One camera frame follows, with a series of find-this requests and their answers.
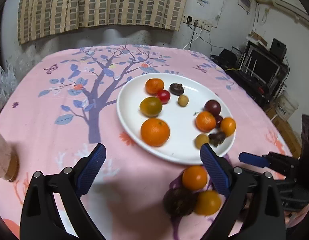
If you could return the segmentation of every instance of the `white bucket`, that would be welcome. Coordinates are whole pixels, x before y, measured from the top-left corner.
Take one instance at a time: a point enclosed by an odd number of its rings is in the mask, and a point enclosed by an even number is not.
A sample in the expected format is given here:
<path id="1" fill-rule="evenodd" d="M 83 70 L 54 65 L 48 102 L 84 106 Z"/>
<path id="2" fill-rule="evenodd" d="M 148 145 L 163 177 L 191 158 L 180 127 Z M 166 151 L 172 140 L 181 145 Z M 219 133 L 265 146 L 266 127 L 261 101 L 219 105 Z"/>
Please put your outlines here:
<path id="1" fill-rule="evenodd" d="M 287 121 L 298 107 L 299 103 L 284 91 L 276 100 L 275 111 L 282 120 Z"/>

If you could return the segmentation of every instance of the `orange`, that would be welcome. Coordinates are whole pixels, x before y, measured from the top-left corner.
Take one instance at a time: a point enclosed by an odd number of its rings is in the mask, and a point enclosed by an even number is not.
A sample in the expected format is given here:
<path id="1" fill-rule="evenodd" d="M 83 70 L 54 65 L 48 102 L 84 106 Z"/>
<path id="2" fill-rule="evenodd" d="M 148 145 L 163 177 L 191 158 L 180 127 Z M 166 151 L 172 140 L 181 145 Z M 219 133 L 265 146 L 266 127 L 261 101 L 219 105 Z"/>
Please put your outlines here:
<path id="1" fill-rule="evenodd" d="M 194 212 L 198 215 L 210 216 L 216 213 L 220 207 L 219 194 L 214 190 L 207 190 L 199 193 Z"/>
<path id="2" fill-rule="evenodd" d="M 207 181 L 207 171 L 202 166 L 190 166 L 182 174 L 182 185 L 189 190 L 202 189 Z"/>
<path id="3" fill-rule="evenodd" d="M 158 118 L 150 118 L 141 125 L 141 138 L 150 146 L 162 146 L 170 137 L 167 123 Z"/>
<path id="4" fill-rule="evenodd" d="M 216 119 L 210 112 L 203 111 L 197 115 L 195 124 L 200 131 L 209 132 L 216 127 Z"/>
<path id="5" fill-rule="evenodd" d="M 224 132 L 227 137 L 232 135 L 236 129 L 235 120 L 233 120 L 231 117 L 224 118 L 221 121 L 220 128 L 221 131 Z"/>
<path id="6" fill-rule="evenodd" d="M 164 88 L 164 82 L 160 78 L 152 78 L 145 83 L 145 90 L 149 94 L 157 94 L 159 90 Z"/>

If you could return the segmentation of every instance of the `curtain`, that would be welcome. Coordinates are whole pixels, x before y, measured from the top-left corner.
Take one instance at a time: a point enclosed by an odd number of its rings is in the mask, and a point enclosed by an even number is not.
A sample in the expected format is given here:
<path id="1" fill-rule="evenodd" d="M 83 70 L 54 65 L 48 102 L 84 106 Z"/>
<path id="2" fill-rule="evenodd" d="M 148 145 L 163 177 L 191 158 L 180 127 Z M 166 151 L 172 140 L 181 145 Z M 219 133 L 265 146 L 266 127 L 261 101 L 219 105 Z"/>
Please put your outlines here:
<path id="1" fill-rule="evenodd" d="M 186 0 L 20 0 L 19 44 L 79 27 L 148 25 L 179 30 Z"/>

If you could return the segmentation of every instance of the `pink tablecloth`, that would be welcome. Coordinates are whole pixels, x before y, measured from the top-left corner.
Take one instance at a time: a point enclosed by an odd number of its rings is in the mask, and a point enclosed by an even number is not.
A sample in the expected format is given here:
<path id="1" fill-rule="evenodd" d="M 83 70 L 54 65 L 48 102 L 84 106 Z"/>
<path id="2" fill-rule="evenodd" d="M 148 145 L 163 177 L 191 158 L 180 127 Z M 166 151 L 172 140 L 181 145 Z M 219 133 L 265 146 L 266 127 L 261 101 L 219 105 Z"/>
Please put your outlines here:
<path id="1" fill-rule="evenodd" d="M 81 200 L 108 240 L 177 240 L 177 229 L 180 240 L 204 234 L 215 216 L 192 214 L 173 231 L 163 210 L 163 195 L 185 167 L 138 147 L 116 114 L 120 87 L 153 72 L 193 79 L 226 103 L 237 122 L 236 139 L 227 154 L 233 165 L 239 164 L 242 151 L 290 155 L 262 109 L 203 54 L 142 45 L 57 52 L 27 74 L 0 115 L 0 132 L 20 157 L 16 182 L 0 179 L 0 215 L 16 235 L 32 174 L 59 173 L 87 156 L 98 142 L 106 146 L 107 159 Z M 57 204 L 67 230 L 74 233 L 61 202 Z"/>

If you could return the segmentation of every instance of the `power outlet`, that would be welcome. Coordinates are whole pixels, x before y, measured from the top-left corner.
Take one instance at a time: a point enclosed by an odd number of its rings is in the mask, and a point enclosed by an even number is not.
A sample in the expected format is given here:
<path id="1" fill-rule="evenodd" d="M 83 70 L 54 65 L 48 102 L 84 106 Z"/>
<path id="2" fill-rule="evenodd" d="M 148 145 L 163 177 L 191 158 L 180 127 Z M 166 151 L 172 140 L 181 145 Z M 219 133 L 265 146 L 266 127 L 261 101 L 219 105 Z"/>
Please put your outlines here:
<path id="1" fill-rule="evenodd" d="M 186 24 L 196 26 L 197 28 L 200 28 L 200 29 L 202 28 L 207 31 L 211 31 L 211 28 L 212 28 L 212 25 L 210 23 L 206 23 L 205 20 L 197 19 L 197 18 L 194 18 L 186 14 L 183 16 L 183 22 Z"/>

